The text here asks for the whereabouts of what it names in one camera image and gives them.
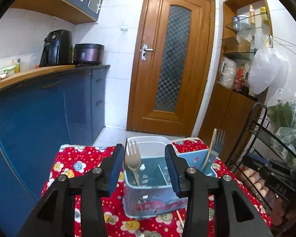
purple rice cooker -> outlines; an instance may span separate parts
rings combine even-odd
[[[104,45],[95,43],[76,44],[73,63],[76,65],[99,65],[103,61]]]

floral tablecloth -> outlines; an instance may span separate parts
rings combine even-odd
[[[173,142],[179,153],[203,150],[208,147],[198,138],[185,138]],[[49,180],[46,181],[42,195],[46,189],[51,185],[54,179],[60,174],[66,174],[69,178],[81,176],[87,171],[99,166],[101,161],[114,151],[114,147],[89,147],[89,146],[70,146],[63,145],[58,152],[54,164],[51,168]],[[216,159],[212,165],[217,173],[217,177],[224,174],[235,176],[230,172],[220,159]],[[240,188],[248,196],[250,201],[254,204],[262,218],[270,227],[271,220],[266,214],[263,206],[248,192],[243,184],[236,180]],[[105,219],[106,230],[111,237],[135,237],[135,231],[139,230],[144,233],[145,237],[179,237],[182,235],[182,227],[177,217],[176,212],[152,217],[137,221],[128,218],[123,210],[122,198],[124,187],[124,174],[120,173],[120,177],[110,198],[102,198],[103,213]],[[208,196],[209,205],[209,227],[208,236],[214,237],[214,197]],[[75,204],[75,235],[81,236],[81,213],[80,213],[80,196],[76,196]],[[182,220],[185,219],[186,210],[181,209],[179,213]]]

cardboard box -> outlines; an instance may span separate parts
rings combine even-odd
[[[238,43],[236,37],[228,37],[223,39],[225,44],[225,52],[250,52],[250,42],[241,37]]]

yellow bottle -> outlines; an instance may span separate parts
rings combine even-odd
[[[255,24],[254,8],[252,5],[250,5],[249,11],[250,11],[250,23]]]
[[[264,24],[268,25],[269,24],[269,19],[267,17],[267,12],[266,12],[265,7],[260,8],[260,13],[261,13],[262,22]]]

countertop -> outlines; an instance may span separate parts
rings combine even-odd
[[[10,77],[0,81],[0,92],[3,89],[8,89],[8,87],[15,86],[31,79],[39,78],[41,76],[52,75],[55,73],[63,72],[75,72],[75,71],[85,71],[92,69],[101,69],[107,68],[109,65],[98,65],[98,66],[85,66],[76,68],[75,65],[62,65],[62,66],[50,66],[50,67],[41,67],[38,69],[32,69],[25,72],[19,72],[11,75]]]

